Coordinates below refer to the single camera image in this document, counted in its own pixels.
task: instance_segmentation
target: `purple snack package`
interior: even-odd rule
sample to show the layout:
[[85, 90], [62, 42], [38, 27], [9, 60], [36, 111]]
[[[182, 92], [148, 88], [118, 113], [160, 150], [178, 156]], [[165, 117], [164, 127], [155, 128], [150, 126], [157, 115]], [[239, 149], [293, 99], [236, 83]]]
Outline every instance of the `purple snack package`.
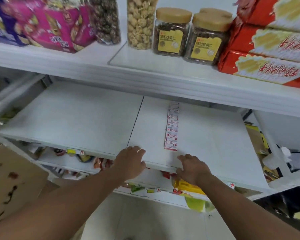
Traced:
[[22, 27], [5, 8], [4, 0], [0, 0], [0, 42], [25, 46], [29, 44], [27, 37], [22, 32]]

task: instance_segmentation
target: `floor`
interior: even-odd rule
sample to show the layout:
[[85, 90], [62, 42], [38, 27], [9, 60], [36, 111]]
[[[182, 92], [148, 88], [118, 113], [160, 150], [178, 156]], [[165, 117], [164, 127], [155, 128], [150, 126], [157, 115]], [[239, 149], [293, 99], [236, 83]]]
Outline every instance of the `floor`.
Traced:
[[235, 240], [218, 212], [200, 214], [112, 193], [86, 222], [81, 240]]

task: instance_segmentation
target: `pink snack package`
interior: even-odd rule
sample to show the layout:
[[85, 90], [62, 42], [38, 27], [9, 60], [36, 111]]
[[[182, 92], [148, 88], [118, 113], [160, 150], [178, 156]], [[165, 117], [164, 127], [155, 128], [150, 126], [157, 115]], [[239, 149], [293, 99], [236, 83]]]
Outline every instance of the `pink snack package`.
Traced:
[[55, 7], [43, 0], [17, 0], [8, 5], [33, 45], [75, 53], [95, 39], [87, 5]]

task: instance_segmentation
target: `hand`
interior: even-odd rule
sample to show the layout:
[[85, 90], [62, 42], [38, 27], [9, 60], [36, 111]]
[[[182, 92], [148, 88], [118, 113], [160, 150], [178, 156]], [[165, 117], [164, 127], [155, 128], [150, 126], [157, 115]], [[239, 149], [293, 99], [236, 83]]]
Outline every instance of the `hand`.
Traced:
[[146, 151], [138, 146], [129, 146], [119, 152], [112, 168], [124, 181], [134, 179], [146, 168], [146, 163], [141, 161], [145, 153]]
[[212, 175], [209, 167], [196, 156], [186, 154], [178, 156], [178, 159], [182, 162], [183, 170], [178, 168], [176, 174], [189, 184], [198, 186], [200, 177]]

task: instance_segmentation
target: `jar lid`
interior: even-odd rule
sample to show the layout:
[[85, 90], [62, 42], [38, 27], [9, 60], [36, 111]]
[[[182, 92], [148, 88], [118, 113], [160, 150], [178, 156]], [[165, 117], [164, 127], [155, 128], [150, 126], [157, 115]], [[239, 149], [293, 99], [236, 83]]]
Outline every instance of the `jar lid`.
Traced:
[[191, 21], [192, 12], [174, 7], [160, 7], [155, 17], [167, 23], [185, 24]]
[[211, 8], [211, 7], [201, 8], [200, 13], [215, 14], [215, 15], [225, 16], [225, 17], [228, 17], [230, 19], [232, 18], [232, 13], [231, 12], [227, 12], [227, 11], [224, 11], [224, 10], [221, 10], [221, 9]]
[[212, 13], [196, 13], [193, 16], [192, 23], [199, 28], [211, 31], [226, 32], [232, 24], [232, 18]]

